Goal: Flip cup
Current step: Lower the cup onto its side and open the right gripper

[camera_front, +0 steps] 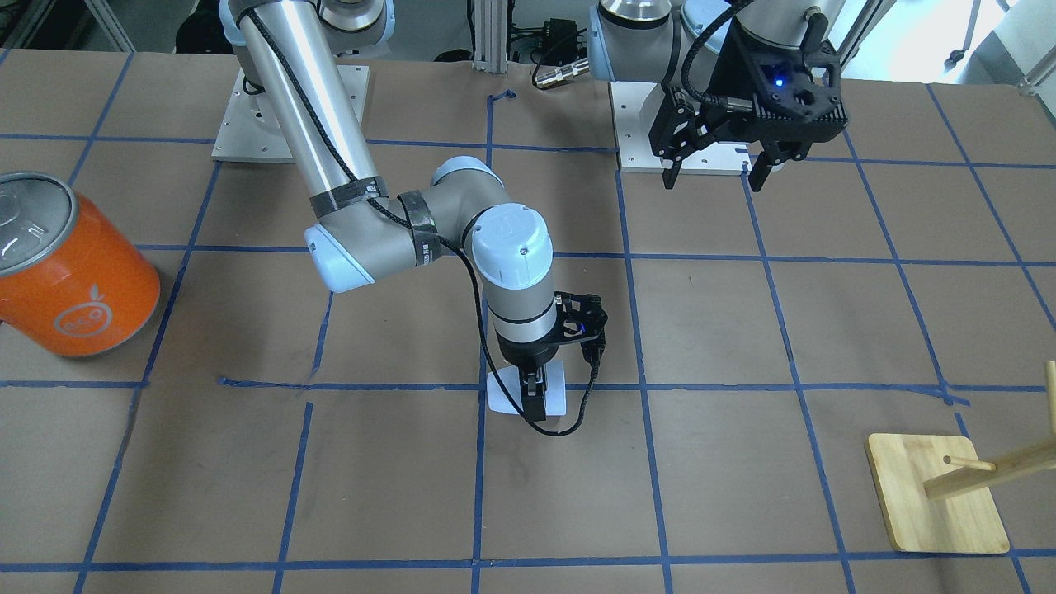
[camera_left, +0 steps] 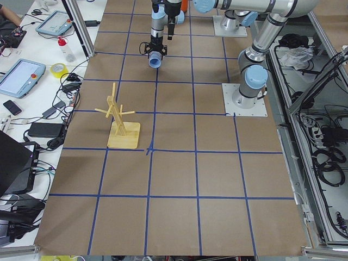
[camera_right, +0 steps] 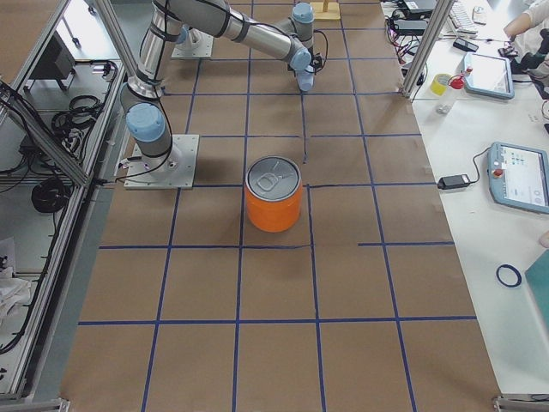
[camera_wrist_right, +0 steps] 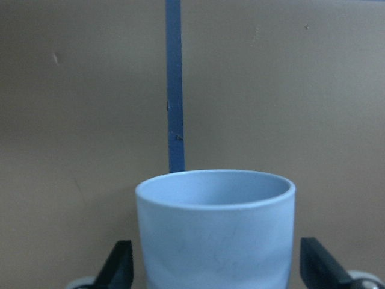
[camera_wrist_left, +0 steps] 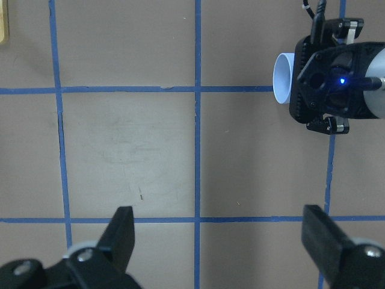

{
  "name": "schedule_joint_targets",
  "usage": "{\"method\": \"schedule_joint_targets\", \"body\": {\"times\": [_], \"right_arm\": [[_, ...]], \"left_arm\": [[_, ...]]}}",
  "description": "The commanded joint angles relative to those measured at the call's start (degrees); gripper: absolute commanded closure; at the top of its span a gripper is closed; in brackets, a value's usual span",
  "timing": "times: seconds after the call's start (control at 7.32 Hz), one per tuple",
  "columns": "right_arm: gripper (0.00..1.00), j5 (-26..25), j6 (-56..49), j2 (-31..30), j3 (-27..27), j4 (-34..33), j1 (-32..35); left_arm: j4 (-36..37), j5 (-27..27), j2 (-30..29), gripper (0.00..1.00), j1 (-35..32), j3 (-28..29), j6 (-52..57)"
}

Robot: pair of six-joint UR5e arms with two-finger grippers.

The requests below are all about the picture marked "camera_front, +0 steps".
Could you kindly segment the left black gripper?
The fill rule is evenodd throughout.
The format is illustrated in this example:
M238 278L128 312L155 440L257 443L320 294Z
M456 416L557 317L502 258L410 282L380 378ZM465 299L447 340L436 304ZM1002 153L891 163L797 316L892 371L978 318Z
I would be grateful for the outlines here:
M661 90L648 138L653 154L671 162L662 173L667 191L687 157L727 142L761 143L749 187L762 191L774 169L807 157L812 145L836 138L850 120L837 51L823 37L791 48L728 37L705 89L676 72Z

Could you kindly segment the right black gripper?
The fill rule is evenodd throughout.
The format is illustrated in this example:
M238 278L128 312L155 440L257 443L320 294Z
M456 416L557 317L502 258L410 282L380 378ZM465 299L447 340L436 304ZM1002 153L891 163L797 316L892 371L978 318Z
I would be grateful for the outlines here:
M578 344L584 360L592 368L599 367L606 346L607 319L600 295L555 292L550 308L531 323L499 321L502 357L520 368L521 410L525 420L546 420L547 376L543 365L555 357L559 347Z

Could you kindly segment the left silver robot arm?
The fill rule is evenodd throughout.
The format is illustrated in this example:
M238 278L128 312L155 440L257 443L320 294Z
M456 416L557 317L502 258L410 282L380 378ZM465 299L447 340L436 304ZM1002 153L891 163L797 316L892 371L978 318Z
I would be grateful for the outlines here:
M600 1L587 56L595 78L657 83L650 151L672 189L681 167L717 143L759 143L752 191L849 124L828 37L840 1Z

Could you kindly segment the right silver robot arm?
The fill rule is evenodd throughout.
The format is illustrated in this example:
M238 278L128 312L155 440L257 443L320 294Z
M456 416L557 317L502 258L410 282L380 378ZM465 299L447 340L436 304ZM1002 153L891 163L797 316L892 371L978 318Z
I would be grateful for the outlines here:
M599 296L559 292L542 214L514 202L478 157L450 157L420 191L393 194L370 155L337 57L383 45L391 1L222 1L224 35L247 89L266 97L309 189L305 230L314 266L333 293L373 285L444 255L470 275L478 330L493 328L504 369L491 369L491 409L536 431L565 413L561 346L580 345L599 373L607 316Z

